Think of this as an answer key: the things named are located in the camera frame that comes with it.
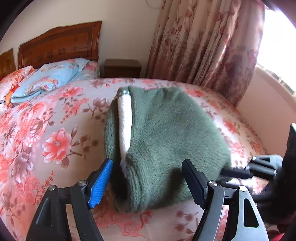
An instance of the bright window light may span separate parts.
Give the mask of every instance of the bright window light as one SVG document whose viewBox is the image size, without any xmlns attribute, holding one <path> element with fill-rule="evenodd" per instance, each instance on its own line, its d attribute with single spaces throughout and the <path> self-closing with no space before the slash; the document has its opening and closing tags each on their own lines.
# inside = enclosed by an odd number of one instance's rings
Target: bright window light
<svg viewBox="0 0 296 241">
<path fill-rule="evenodd" d="M 280 11 L 265 11 L 257 62 L 296 91 L 296 28 Z"/>
</svg>

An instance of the floral curtain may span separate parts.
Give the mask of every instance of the floral curtain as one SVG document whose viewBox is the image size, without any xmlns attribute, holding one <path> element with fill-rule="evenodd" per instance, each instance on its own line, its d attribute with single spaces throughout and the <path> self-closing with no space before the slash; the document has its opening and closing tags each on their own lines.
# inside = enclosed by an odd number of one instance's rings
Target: floral curtain
<svg viewBox="0 0 296 241">
<path fill-rule="evenodd" d="M 254 72 L 264 16 L 260 0 L 163 0 L 146 77 L 212 88 L 237 106 Z"/>
</svg>

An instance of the floral bedspread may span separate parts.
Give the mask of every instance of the floral bedspread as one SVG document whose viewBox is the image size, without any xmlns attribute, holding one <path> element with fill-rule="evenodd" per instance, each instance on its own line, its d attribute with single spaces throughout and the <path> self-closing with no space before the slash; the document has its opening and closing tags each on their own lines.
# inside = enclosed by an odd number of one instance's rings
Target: floral bedspread
<svg viewBox="0 0 296 241">
<path fill-rule="evenodd" d="M 104 160 L 104 119 L 120 86 L 146 89 L 177 86 L 214 120 L 231 150 L 233 166 L 265 154 L 260 139 L 240 113 L 220 94 L 198 86 L 150 79 L 94 79 L 70 82 L 24 102 L 0 118 L 0 216 L 15 239 L 26 238 L 32 218 L 49 185 L 74 185 Z M 264 181 L 240 181 L 259 192 Z M 79 240 L 67 206 L 73 240 Z M 107 187 L 94 209 L 105 240 L 191 240 L 202 216 L 193 200 L 138 214 L 118 213 Z M 225 206 L 217 240 L 226 224 Z"/>
</svg>

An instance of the wooden nightstand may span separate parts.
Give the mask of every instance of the wooden nightstand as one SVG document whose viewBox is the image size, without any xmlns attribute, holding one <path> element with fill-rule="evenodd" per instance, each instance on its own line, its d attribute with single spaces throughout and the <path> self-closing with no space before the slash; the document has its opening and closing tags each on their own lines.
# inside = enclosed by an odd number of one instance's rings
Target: wooden nightstand
<svg viewBox="0 0 296 241">
<path fill-rule="evenodd" d="M 142 66 L 135 59 L 106 59 L 104 78 L 139 78 Z"/>
</svg>

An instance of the metal screw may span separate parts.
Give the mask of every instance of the metal screw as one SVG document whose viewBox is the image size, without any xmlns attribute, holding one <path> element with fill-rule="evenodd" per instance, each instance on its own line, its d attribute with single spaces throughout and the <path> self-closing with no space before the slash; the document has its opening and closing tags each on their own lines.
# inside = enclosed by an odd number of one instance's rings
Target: metal screw
<svg viewBox="0 0 296 241">
<path fill-rule="evenodd" d="M 245 186 L 239 186 L 239 189 L 240 189 L 242 192 L 246 192 L 246 191 L 248 191 L 248 189 L 247 189 Z"/>
<path fill-rule="evenodd" d="M 50 191 L 53 191 L 55 189 L 55 185 L 50 185 L 49 187 L 48 187 L 48 190 L 50 190 Z"/>
<path fill-rule="evenodd" d="M 78 185 L 83 187 L 83 186 L 86 185 L 86 181 L 85 180 L 80 180 L 80 181 L 78 181 Z"/>
<path fill-rule="evenodd" d="M 217 183 L 215 181 L 209 181 L 210 186 L 212 187 L 216 187 Z"/>
</svg>

